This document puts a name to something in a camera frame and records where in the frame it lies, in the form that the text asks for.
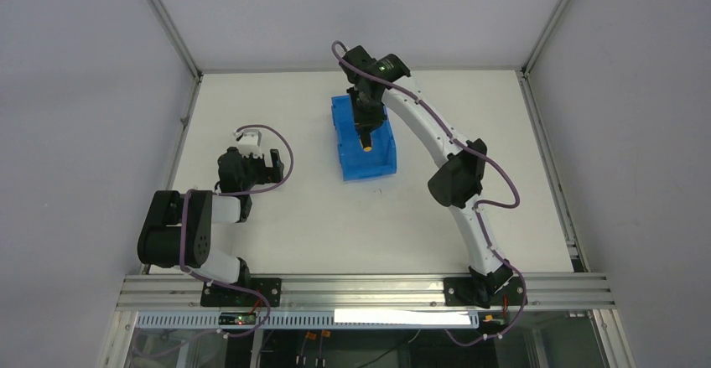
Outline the black orange screwdriver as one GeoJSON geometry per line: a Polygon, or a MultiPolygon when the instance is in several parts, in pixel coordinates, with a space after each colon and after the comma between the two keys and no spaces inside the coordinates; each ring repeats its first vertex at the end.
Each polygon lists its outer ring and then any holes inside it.
{"type": "Polygon", "coordinates": [[[369,132],[362,132],[360,134],[361,147],[365,152],[370,152],[372,150],[372,139],[369,132]]]}

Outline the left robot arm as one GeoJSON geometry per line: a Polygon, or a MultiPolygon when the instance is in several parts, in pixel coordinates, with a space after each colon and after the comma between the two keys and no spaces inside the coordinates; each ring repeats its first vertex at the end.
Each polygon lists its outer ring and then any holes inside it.
{"type": "Polygon", "coordinates": [[[252,190],[257,185],[280,184],[284,164],[277,149],[264,155],[230,147],[217,159],[215,193],[193,189],[154,193],[137,245],[139,260],[162,268],[193,272],[207,282],[252,287],[247,262],[212,246],[215,225],[247,221],[252,190]]]}

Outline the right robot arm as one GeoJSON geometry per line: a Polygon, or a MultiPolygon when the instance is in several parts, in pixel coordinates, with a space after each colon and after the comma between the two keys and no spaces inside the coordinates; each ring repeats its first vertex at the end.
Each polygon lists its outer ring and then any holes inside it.
{"type": "Polygon", "coordinates": [[[469,255],[470,282],[461,300],[489,308],[514,272],[490,233],[480,196],[485,167],[495,167],[487,146],[470,141],[446,122],[424,99],[410,69],[395,54],[372,57],[362,46],[351,49],[340,41],[331,50],[350,83],[355,132],[363,151],[374,149],[373,133],[394,112],[426,148],[437,171],[428,181],[435,201],[452,214],[469,255]]]}

